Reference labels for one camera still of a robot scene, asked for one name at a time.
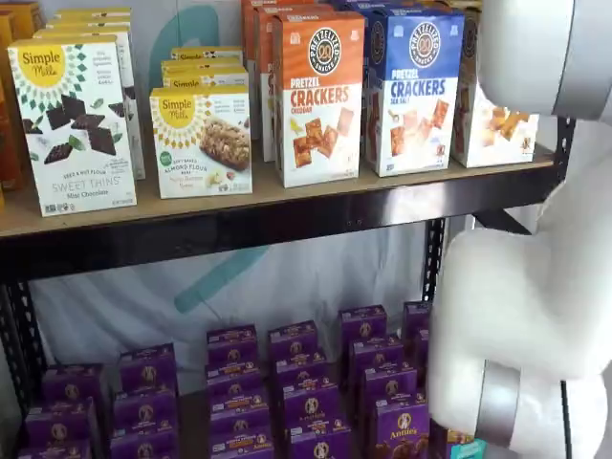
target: purple snack box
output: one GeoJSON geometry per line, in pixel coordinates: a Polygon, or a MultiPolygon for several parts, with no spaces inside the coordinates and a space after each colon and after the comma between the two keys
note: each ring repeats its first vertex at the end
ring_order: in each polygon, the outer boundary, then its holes
{"type": "Polygon", "coordinates": [[[382,305],[344,309],[338,312],[340,324],[340,383],[348,384],[349,344],[355,339],[383,337],[386,334],[386,312],[382,305]]]}
{"type": "Polygon", "coordinates": [[[283,387],[285,425],[333,416],[339,412],[339,406],[338,385],[327,376],[283,387]]]}
{"type": "Polygon", "coordinates": [[[115,396],[114,426],[128,428],[137,423],[177,419],[176,392],[173,388],[141,387],[115,396]]]}
{"type": "Polygon", "coordinates": [[[263,385],[256,361],[234,361],[206,367],[208,395],[236,395],[263,385]]]}
{"type": "Polygon", "coordinates": [[[210,399],[210,433],[238,432],[269,424],[270,408],[263,387],[210,399]]]}
{"type": "Polygon", "coordinates": [[[208,363],[253,361],[257,359],[257,333],[254,325],[207,332],[208,363]]]}
{"type": "Polygon", "coordinates": [[[427,459],[429,412],[423,394],[396,394],[375,402],[370,457],[427,459]]]}
{"type": "Polygon", "coordinates": [[[170,342],[139,351],[125,352],[119,358],[123,391],[144,386],[176,387],[174,345],[170,342]]]}
{"type": "Polygon", "coordinates": [[[268,426],[251,428],[242,432],[210,436],[210,459],[273,459],[274,445],[268,426]]]}
{"type": "Polygon", "coordinates": [[[276,387],[280,388],[326,374],[327,358],[323,350],[318,349],[312,354],[299,354],[277,361],[274,377],[276,387]]]}
{"type": "Polygon", "coordinates": [[[111,440],[111,458],[162,457],[175,453],[178,448],[178,432],[174,420],[139,423],[115,430],[111,440]]]}
{"type": "Polygon", "coordinates": [[[325,419],[287,426],[291,459],[349,459],[351,427],[337,413],[325,419]]]}
{"type": "Polygon", "coordinates": [[[316,352],[317,326],[313,320],[277,328],[268,333],[270,361],[316,352]]]}

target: pretzelized snacks box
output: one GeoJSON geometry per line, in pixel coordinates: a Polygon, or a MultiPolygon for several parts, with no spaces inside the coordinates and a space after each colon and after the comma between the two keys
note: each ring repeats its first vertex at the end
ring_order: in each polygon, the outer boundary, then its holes
{"type": "Polygon", "coordinates": [[[352,11],[274,19],[276,167],[285,187],[359,174],[363,24],[352,11]]]}
{"type": "Polygon", "coordinates": [[[448,167],[463,14],[441,4],[364,14],[366,160],[381,177],[448,167]]]}

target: snack box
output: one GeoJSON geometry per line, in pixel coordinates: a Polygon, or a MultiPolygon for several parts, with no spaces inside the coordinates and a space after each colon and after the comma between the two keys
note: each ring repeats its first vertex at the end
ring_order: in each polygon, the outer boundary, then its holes
{"type": "Polygon", "coordinates": [[[324,419],[294,423],[287,426],[291,459],[349,459],[351,427],[340,414],[324,419]]]}
{"type": "Polygon", "coordinates": [[[327,376],[294,382],[282,388],[285,425],[315,421],[340,411],[338,385],[327,376]]]}
{"type": "MultiPolygon", "coordinates": [[[[132,155],[132,167],[134,178],[144,179],[144,162],[142,159],[142,132],[141,117],[136,103],[136,90],[134,86],[134,71],[132,68],[131,35],[127,26],[108,27],[57,27],[54,29],[42,29],[34,34],[34,38],[58,38],[66,36],[97,36],[113,35],[117,38],[117,51],[120,65],[121,87],[125,95],[125,107],[116,105],[113,109],[119,117],[125,118],[127,132],[129,134],[130,153],[132,155]]],[[[93,106],[100,104],[99,99],[93,106]]]]}
{"type": "Polygon", "coordinates": [[[463,14],[435,3],[364,14],[370,29],[366,160],[381,177],[446,168],[463,14]]]}
{"type": "Polygon", "coordinates": [[[242,61],[242,48],[239,46],[185,46],[172,48],[170,56],[177,60],[237,57],[242,61]]]}
{"type": "Polygon", "coordinates": [[[176,391],[171,387],[141,387],[115,395],[113,404],[115,428],[128,428],[137,423],[178,419],[176,391]]]}
{"type": "Polygon", "coordinates": [[[178,428],[172,419],[116,429],[111,439],[112,459],[178,456],[178,450],[178,428]]]}
{"type": "Polygon", "coordinates": [[[285,187],[359,174],[363,24],[352,11],[274,17],[274,138],[285,187]]]}
{"type": "Polygon", "coordinates": [[[429,423],[429,457],[431,459],[484,459],[487,443],[438,425],[429,423]]]}
{"type": "Polygon", "coordinates": [[[270,408],[263,387],[210,398],[208,431],[211,434],[237,432],[269,424],[270,408]]]}
{"type": "Polygon", "coordinates": [[[91,459],[92,451],[89,440],[64,442],[44,448],[23,448],[19,450],[18,459],[91,459]]]}
{"type": "Polygon", "coordinates": [[[174,345],[170,343],[124,352],[119,358],[123,391],[143,386],[164,385],[177,388],[174,345]]]}
{"type": "Polygon", "coordinates": [[[261,107],[261,151],[266,163],[274,161],[274,85],[272,24],[280,12],[332,11],[327,4],[257,7],[254,13],[255,93],[261,107]]]}
{"type": "Polygon", "coordinates": [[[249,84],[249,76],[242,66],[207,68],[179,74],[166,74],[163,80],[164,88],[199,88],[219,84],[247,86],[249,84]]]}
{"type": "Polygon", "coordinates": [[[327,375],[327,358],[322,349],[312,354],[298,354],[288,359],[276,361],[274,382],[276,387],[284,387],[296,382],[327,375]]]}
{"type": "Polygon", "coordinates": [[[463,55],[455,106],[453,158],[465,167],[529,163],[534,158],[538,115],[500,107],[487,99],[476,71],[480,11],[464,11],[463,55]]]}
{"type": "Polygon", "coordinates": [[[116,40],[67,36],[9,46],[43,216],[136,205],[116,40]]]}
{"type": "Polygon", "coordinates": [[[235,395],[263,385],[261,371],[255,360],[210,363],[206,367],[210,397],[235,395]]]}
{"type": "Polygon", "coordinates": [[[427,459],[429,413],[424,395],[382,398],[376,401],[372,414],[369,457],[427,459]]]}
{"type": "Polygon", "coordinates": [[[274,443],[269,426],[209,437],[210,459],[273,459],[274,443]]]}
{"type": "Polygon", "coordinates": [[[268,352],[271,361],[287,359],[297,354],[310,354],[316,352],[317,348],[317,326],[313,320],[268,332],[268,352]]]}

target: chocolate image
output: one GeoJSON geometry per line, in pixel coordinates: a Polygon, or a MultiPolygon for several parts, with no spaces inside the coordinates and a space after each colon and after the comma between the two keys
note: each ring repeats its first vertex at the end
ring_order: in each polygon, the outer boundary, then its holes
{"type": "Polygon", "coordinates": [[[85,102],[80,98],[71,98],[62,94],[61,104],[64,106],[66,116],[71,120],[76,120],[80,115],[85,115],[85,102]]]}
{"type": "Polygon", "coordinates": [[[91,129],[98,127],[102,120],[104,120],[104,115],[79,115],[70,127],[73,129],[91,129]]]}
{"type": "Polygon", "coordinates": [[[95,127],[87,129],[87,134],[89,135],[89,144],[92,146],[92,150],[106,153],[107,155],[117,155],[110,129],[95,127]]]}
{"type": "Polygon", "coordinates": [[[65,126],[70,122],[70,117],[64,112],[64,107],[61,105],[51,110],[47,110],[46,113],[49,119],[49,125],[54,131],[58,127],[65,126]]]}

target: cardboard box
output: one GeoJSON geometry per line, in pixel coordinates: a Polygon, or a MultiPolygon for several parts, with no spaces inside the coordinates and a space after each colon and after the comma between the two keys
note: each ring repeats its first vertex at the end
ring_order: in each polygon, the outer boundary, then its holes
{"type": "Polygon", "coordinates": [[[480,11],[467,10],[453,158],[465,167],[528,163],[534,158],[538,115],[514,112],[487,99],[476,72],[480,11]]]}
{"type": "Polygon", "coordinates": [[[136,103],[136,90],[134,86],[134,71],[132,68],[132,38],[130,28],[127,26],[108,27],[56,27],[54,29],[43,29],[38,31],[36,38],[56,38],[66,36],[96,36],[113,35],[117,38],[117,50],[120,65],[121,87],[123,88],[125,109],[123,114],[127,132],[129,134],[129,146],[132,156],[132,167],[134,178],[142,180],[145,177],[142,153],[141,116],[136,103]]]}
{"type": "Polygon", "coordinates": [[[270,408],[263,387],[210,398],[210,434],[237,432],[269,424],[270,408]]]}
{"type": "Polygon", "coordinates": [[[446,168],[463,15],[433,4],[365,15],[370,28],[366,160],[381,177],[446,168]]]}
{"type": "Polygon", "coordinates": [[[274,20],[276,167],[284,186],[359,174],[363,23],[351,11],[274,20]]]}
{"type": "Polygon", "coordinates": [[[162,384],[172,389],[177,388],[172,343],[124,352],[120,355],[118,366],[123,391],[162,384]]]}

